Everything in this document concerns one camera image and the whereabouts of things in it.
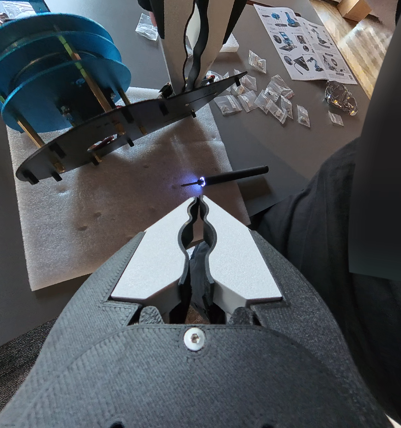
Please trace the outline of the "dark grey desk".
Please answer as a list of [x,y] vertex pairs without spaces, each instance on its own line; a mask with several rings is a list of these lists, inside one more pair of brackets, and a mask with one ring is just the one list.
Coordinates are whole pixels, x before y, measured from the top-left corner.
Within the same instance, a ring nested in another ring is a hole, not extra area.
[[[141,15],[137,1],[45,1],[53,12],[89,17],[110,32],[123,60],[132,73],[132,84],[161,88],[167,72],[160,47],[154,47],[135,33]],[[254,6],[246,5],[234,35],[239,42],[236,55],[218,58],[217,72],[232,71],[252,50],[267,61],[270,76],[280,74],[294,90],[296,102],[310,116],[310,129],[289,120],[280,131],[276,120],[257,109],[234,117],[223,117],[212,104],[212,112],[223,139],[230,164],[235,169],[268,165],[264,179],[241,182],[242,197],[249,215],[256,214],[287,195],[302,190],[321,163],[337,149],[360,135],[369,101],[360,85],[351,90],[358,103],[355,117],[334,126],[323,100],[323,81],[292,82]],[[85,279],[84,276],[32,292],[23,249],[14,173],[5,125],[0,117],[0,346],[55,318]]]

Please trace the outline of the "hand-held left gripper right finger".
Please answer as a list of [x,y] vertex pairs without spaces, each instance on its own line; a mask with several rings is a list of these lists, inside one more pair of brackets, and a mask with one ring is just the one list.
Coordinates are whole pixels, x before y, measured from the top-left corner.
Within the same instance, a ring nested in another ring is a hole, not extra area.
[[199,213],[208,246],[205,274],[213,289],[212,303],[232,314],[239,307],[282,301],[252,231],[205,195],[199,198]]

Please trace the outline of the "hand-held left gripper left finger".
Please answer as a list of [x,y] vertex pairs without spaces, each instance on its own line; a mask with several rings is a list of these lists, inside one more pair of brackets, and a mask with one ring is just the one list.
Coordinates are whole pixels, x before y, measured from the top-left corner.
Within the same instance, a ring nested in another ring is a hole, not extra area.
[[194,240],[199,198],[191,197],[141,233],[111,299],[154,306],[169,314],[182,300],[188,274],[187,248]]

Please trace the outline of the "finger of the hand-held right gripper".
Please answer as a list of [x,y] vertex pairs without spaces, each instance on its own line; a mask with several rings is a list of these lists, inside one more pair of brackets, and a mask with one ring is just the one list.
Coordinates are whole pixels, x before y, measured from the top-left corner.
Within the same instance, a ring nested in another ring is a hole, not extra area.
[[175,95],[185,91],[186,34],[194,0],[164,0],[158,10],[158,29],[167,72]]
[[199,35],[193,48],[191,89],[200,85],[224,43],[234,1],[200,0],[195,4],[199,12]]

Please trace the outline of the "pile of small screw bags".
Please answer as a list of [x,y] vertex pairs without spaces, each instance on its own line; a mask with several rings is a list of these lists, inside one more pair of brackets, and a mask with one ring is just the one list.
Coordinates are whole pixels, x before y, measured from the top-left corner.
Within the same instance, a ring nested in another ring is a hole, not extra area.
[[215,103],[223,115],[245,110],[247,113],[260,108],[265,114],[271,113],[282,124],[287,118],[293,119],[293,109],[290,99],[294,92],[284,82],[283,78],[275,75],[267,87],[256,94],[257,83],[253,76],[246,74],[241,78],[241,85],[233,86],[224,91],[224,95],[215,98]]

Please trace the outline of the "cardboard box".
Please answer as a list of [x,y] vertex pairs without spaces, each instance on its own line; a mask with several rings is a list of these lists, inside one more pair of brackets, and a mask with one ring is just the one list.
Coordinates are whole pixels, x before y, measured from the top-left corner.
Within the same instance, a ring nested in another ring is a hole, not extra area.
[[344,19],[360,22],[371,13],[372,8],[365,0],[341,0],[337,10]]

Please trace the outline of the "blue toy robot arm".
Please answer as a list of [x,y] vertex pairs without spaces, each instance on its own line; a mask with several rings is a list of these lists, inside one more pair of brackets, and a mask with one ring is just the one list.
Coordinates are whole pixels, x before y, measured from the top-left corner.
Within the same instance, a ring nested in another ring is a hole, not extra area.
[[0,114],[38,147],[16,170],[31,185],[92,163],[196,112],[246,72],[191,89],[199,12],[187,27],[185,91],[171,82],[154,99],[131,103],[132,76],[111,35],[99,23],[75,14],[52,13],[44,1],[29,1],[36,14],[0,19]]

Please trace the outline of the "grey foam pad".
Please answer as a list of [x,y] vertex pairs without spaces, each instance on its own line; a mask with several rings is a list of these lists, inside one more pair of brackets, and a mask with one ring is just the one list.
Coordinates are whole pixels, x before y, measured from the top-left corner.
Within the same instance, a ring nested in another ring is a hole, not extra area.
[[236,182],[188,186],[231,171],[215,103],[85,165],[36,185],[15,178],[32,291],[94,272],[118,249],[192,196],[202,193],[243,224]]

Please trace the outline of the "white foam frame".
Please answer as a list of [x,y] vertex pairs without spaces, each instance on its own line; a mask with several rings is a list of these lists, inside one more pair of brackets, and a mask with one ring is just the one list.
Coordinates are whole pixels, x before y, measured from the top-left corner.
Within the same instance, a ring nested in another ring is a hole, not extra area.
[[227,41],[222,45],[220,53],[235,53],[239,49],[239,43],[233,33],[230,33]]

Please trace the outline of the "printed instruction sheet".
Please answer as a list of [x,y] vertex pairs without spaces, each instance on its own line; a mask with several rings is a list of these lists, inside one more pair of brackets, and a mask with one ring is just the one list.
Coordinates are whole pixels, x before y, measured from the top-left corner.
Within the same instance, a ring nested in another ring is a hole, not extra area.
[[297,16],[288,7],[255,4],[254,8],[292,80],[357,85],[324,26]]

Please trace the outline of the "person's dark clothing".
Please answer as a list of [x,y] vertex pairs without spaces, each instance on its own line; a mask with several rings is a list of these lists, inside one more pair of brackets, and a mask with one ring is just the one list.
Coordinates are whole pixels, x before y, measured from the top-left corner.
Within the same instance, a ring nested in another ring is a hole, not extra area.
[[401,281],[352,274],[348,267],[359,139],[333,153],[304,190],[262,212],[257,232],[316,289],[368,388],[401,423]]

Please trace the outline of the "black electric screwdriver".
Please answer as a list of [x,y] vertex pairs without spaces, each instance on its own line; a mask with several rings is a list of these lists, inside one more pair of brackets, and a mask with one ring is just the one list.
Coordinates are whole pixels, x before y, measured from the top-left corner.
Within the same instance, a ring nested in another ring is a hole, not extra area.
[[237,181],[240,179],[246,179],[251,177],[256,177],[258,175],[264,175],[269,172],[269,167],[267,165],[250,167],[245,169],[232,170],[229,172],[214,174],[214,175],[203,175],[197,178],[195,181],[190,183],[184,183],[177,186],[177,189],[185,189],[189,187],[194,187],[192,193],[194,195],[203,194],[203,190],[206,187],[213,185],[224,184],[232,181]]

